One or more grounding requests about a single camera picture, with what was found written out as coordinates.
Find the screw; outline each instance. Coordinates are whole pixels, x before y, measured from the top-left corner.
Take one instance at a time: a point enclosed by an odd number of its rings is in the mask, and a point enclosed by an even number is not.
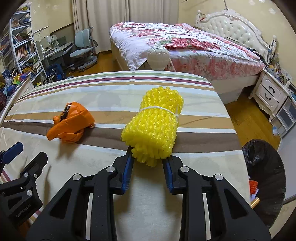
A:
[[[107,172],[114,172],[115,171],[115,167],[109,166],[109,167],[106,168],[106,171]]]
[[[223,180],[223,176],[221,174],[216,174],[215,179],[217,179],[218,181],[221,181]]]
[[[189,172],[189,167],[183,166],[180,168],[181,172]]]
[[[72,179],[73,179],[74,181],[78,181],[80,178],[81,178],[81,175],[80,175],[80,174],[75,174],[75,175],[73,175],[73,177],[72,177]]]

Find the nightstand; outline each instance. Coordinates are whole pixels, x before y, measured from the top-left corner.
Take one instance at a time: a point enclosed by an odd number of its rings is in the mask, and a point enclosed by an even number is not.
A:
[[[249,99],[255,99],[260,109],[270,116],[271,122],[289,95],[288,89],[264,69]]]

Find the trash can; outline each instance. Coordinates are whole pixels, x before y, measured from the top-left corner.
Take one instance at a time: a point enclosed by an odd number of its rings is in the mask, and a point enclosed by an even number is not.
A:
[[[242,151],[251,180],[258,182],[260,202],[254,211],[270,228],[279,215],[286,193],[283,162],[277,151],[263,140],[249,141]]]

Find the yellow foam net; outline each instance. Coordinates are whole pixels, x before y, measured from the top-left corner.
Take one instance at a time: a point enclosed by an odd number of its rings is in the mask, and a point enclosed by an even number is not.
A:
[[[154,167],[158,159],[171,155],[178,127],[175,114],[180,114],[183,103],[178,91],[169,87],[146,92],[140,111],[121,133],[122,140],[133,147],[133,157],[137,161]]]

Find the floral bedspread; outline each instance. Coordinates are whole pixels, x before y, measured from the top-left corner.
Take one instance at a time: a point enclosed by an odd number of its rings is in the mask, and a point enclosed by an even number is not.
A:
[[[173,68],[208,80],[230,79],[258,74],[264,67],[248,49],[188,24],[118,23],[110,35],[130,70],[138,69],[155,45],[170,51]]]

